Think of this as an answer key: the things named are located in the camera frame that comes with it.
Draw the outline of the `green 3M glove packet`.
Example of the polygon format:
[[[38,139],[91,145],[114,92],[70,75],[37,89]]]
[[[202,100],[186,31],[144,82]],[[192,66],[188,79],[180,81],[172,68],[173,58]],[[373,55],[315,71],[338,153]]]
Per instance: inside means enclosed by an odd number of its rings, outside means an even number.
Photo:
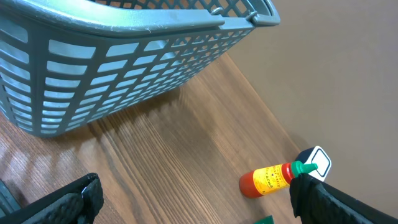
[[[274,224],[274,219],[272,215],[269,215],[265,218],[262,218],[256,222],[254,222],[253,224]]]

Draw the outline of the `red yellow sauce bottle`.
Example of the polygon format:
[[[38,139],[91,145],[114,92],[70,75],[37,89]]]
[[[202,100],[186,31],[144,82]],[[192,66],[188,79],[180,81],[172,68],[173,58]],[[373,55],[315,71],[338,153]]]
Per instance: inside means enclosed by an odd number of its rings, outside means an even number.
[[[314,163],[294,161],[252,170],[239,179],[239,189],[248,198],[258,198],[290,186],[300,174],[309,174],[318,169]]]

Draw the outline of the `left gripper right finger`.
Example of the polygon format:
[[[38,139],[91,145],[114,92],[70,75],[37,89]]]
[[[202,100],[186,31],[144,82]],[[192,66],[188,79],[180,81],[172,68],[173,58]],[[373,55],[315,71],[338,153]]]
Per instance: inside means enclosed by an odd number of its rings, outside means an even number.
[[[294,216],[299,217],[303,224],[397,224],[396,218],[308,174],[292,179],[289,192]]]

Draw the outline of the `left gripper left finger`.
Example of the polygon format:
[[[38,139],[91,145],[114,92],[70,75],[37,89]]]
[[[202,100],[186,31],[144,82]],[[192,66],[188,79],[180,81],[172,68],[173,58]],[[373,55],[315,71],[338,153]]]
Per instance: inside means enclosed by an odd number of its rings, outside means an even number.
[[[1,182],[1,223],[93,223],[104,204],[103,188],[96,173],[89,173],[21,207]]]

